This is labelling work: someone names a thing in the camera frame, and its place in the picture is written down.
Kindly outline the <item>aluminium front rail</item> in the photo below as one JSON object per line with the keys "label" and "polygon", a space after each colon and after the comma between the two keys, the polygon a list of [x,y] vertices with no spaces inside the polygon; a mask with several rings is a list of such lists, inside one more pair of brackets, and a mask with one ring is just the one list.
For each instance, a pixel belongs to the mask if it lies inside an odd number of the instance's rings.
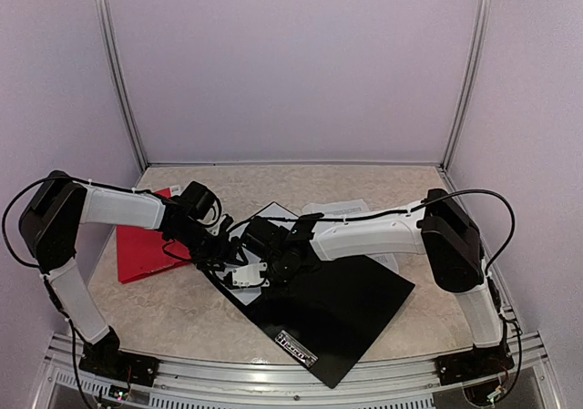
{"label": "aluminium front rail", "polygon": [[53,336],[39,373],[34,408],[467,408],[487,379],[443,384],[431,355],[356,364],[330,389],[298,365],[160,359],[152,386],[134,384],[126,401],[117,382],[76,373],[71,340]]}

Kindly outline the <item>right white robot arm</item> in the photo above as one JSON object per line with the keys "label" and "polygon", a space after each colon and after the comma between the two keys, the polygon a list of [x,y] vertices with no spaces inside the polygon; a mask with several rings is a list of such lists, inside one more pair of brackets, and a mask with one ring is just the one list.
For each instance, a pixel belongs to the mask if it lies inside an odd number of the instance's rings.
{"label": "right white robot arm", "polygon": [[374,260],[381,254],[424,255],[435,284],[455,296],[475,349],[465,366],[484,376],[502,358],[504,325],[488,275],[480,231],[444,189],[389,210],[351,216],[254,216],[240,236],[251,264],[235,271],[235,286],[264,287],[274,297],[298,297],[328,313],[363,316],[383,328],[413,290]]}

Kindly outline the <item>left aluminium frame post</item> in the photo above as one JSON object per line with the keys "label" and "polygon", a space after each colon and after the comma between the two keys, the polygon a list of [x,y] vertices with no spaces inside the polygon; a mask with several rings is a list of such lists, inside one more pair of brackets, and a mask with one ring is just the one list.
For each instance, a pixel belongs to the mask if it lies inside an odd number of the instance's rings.
{"label": "left aluminium frame post", "polygon": [[141,172],[145,172],[149,166],[148,156],[139,134],[138,124],[135,120],[130,104],[127,83],[124,78],[123,68],[118,52],[118,45],[111,13],[109,0],[95,0],[97,17],[100,23],[107,63],[115,89],[122,121],[128,133],[132,153]]}

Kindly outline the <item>black folder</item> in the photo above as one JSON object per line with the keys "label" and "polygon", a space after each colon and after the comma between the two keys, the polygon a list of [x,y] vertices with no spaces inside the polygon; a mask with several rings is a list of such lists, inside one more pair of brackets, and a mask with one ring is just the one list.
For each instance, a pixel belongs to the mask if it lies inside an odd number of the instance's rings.
{"label": "black folder", "polygon": [[335,388],[398,315],[414,284],[366,256],[267,287],[247,306],[218,291],[295,362]]}

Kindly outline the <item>red folder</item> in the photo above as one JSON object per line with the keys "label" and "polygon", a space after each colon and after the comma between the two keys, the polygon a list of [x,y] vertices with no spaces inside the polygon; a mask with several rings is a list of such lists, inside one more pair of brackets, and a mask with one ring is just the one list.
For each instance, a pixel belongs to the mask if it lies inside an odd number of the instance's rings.
{"label": "red folder", "polygon": [[188,249],[179,242],[164,240],[162,233],[138,227],[117,226],[118,281],[139,281],[186,265]]}

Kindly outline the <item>right aluminium frame post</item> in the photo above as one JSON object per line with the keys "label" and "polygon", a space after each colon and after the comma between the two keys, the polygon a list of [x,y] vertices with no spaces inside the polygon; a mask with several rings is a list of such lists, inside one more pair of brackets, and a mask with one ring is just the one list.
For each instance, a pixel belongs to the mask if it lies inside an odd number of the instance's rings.
{"label": "right aluminium frame post", "polygon": [[452,166],[455,152],[461,138],[486,39],[491,3],[492,0],[477,0],[476,17],[471,35],[468,57],[465,64],[461,91],[456,102],[454,121],[445,145],[445,152],[440,163],[440,168],[444,174],[446,174]]}

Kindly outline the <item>printed text sheet centre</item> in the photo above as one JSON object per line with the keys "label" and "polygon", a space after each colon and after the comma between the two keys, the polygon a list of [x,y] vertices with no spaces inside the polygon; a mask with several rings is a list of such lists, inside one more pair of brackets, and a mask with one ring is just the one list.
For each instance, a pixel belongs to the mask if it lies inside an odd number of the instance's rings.
{"label": "printed text sheet centre", "polygon": [[[363,199],[355,199],[326,204],[309,203],[302,208],[302,215],[323,213],[325,216],[339,218],[342,216],[358,216],[369,211],[369,207]],[[398,263],[393,254],[368,254],[368,257],[388,270],[396,274],[399,273]]]}

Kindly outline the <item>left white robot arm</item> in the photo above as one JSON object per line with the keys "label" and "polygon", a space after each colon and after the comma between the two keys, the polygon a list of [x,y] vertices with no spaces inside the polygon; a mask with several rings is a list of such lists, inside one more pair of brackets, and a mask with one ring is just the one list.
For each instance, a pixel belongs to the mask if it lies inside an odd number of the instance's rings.
{"label": "left white robot arm", "polygon": [[127,356],[112,343],[105,318],[93,301],[77,267],[76,242],[87,223],[154,230],[178,242],[202,269],[222,268],[230,255],[231,216],[206,186],[192,181],[178,195],[165,197],[149,189],[123,189],[74,178],[61,170],[33,183],[36,194],[19,219],[19,232],[36,260],[58,308],[84,342],[96,344],[95,366],[110,377],[128,367]]}

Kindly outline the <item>aluminium frame post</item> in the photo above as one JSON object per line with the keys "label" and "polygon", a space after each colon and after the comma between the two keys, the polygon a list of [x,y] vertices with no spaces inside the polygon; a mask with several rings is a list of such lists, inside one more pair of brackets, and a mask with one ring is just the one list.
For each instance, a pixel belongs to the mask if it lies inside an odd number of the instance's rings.
{"label": "aluminium frame post", "polygon": [[446,174],[452,166],[455,152],[461,138],[486,39],[491,3],[492,0],[477,0],[476,17],[471,35],[468,57],[465,64],[461,91],[456,102],[454,121],[445,145],[445,152],[440,163],[440,168],[444,174]]}
{"label": "aluminium frame post", "polygon": [[122,121],[128,133],[132,153],[141,172],[145,172],[149,166],[148,156],[139,134],[138,124],[135,120],[130,104],[127,83],[124,78],[123,68],[118,52],[118,45],[111,13],[109,0],[95,0],[97,17],[100,23],[107,63],[115,89]]}

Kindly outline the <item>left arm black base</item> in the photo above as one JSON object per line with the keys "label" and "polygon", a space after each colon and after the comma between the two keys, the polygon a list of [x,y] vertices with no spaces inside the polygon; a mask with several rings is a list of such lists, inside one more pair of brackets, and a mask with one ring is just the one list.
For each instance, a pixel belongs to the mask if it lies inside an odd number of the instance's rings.
{"label": "left arm black base", "polygon": [[119,382],[152,387],[159,369],[159,359],[120,349],[120,340],[112,327],[96,343],[84,343],[79,361],[83,372]]}

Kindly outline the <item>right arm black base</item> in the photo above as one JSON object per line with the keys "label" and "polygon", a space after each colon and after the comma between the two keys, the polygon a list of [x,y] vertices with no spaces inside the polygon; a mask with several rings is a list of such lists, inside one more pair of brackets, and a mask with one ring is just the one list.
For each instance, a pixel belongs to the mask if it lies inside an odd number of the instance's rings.
{"label": "right arm black base", "polygon": [[463,383],[504,373],[515,367],[505,341],[487,348],[473,346],[470,350],[438,356],[435,366],[442,386]]}

